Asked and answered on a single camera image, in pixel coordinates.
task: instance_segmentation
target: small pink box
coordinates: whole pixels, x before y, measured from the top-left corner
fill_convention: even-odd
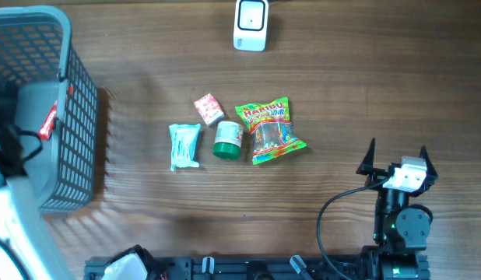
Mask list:
[[[200,100],[195,101],[194,106],[208,126],[216,123],[225,116],[218,101],[216,101],[211,93],[208,93]]]

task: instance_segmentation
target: wood grain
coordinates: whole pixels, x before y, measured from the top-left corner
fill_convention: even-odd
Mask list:
[[[70,269],[135,244],[156,256],[318,255],[315,223],[331,196],[363,185],[376,163],[426,145],[440,179],[415,202],[435,214],[433,279],[481,279],[481,2],[291,1],[270,6],[262,53],[232,46],[234,2],[66,5],[73,43],[100,87],[97,193],[47,223]],[[202,128],[198,170],[170,172],[170,124],[202,123],[212,93],[234,107],[291,101],[305,151],[251,165],[212,154]],[[325,213],[333,254],[372,244],[375,193]]]

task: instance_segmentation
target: packet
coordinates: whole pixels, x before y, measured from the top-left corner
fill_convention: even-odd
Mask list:
[[[201,97],[201,99],[194,101],[194,106],[207,126],[216,123],[225,116],[222,111],[222,107],[211,93],[208,93]]]
[[[170,125],[171,171],[175,171],[175,167],[199,167],[199,163],[193,159],[200,129],[201,124]]]
[[[47,118],[44,121],[44,124],[41,125],[40,131],[38,132],[38,136],[41,140],[47,141],[50,139],[52,131],[54,130],[55,126],[55,118],[57,117],[57,100],[54,102],[54,106],[52,106],[51,111],[48,113]]]
[[[235,110],[255,138],[253,164],[306,147],[306,143],[293,134],[287,97],[267,104],[246,104]]]

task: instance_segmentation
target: gray plastic basket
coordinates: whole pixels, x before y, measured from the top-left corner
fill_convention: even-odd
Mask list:
[[[71,44],[71,23],[50,6],[0,9],[0,80],[18,87],[15,123],[39,131],[57,100],[55,129],[26,162],[42,212],[70,212],[93,196],[97,90]],[[21,138],[25,151],[38,145]]]

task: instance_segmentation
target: basket mesh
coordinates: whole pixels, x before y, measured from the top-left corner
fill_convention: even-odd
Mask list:
[[[69,54],[68,80],[58,184],[55,196],[44,205],[48,211],[80,208],[93,193],[97,90],[73,49]]]
[[[60,26],[0,26],[0,76],[18,86],[53,79],[57,74],[61,44]]]
[[[0,82],[14,82],[21,88],[42,81],[52,82],[52,89],[59,86],[53,97],[58,101],[65,99],[65,113],[56,127],[59,143],[52,145],[56,151],[43,151],[56,153],[51,168],[57,172],[46,173],[52,178],[48,178],[50,187],[45,187],[41,195],[44,202],[40,210],[70,212],[86,205],[93,195],[97,90],[71,42],[68,60],[59,61],[63,40],[71,40],[63,38],[63,30],[71,30],[67,18],[59,21],[37,9],[14,16],[0,19]],[[61,82],[58,81],[60,65],[67,65],[67,77]],[[46,113],[39,114],[40,119],[33,123],[41,124]]]

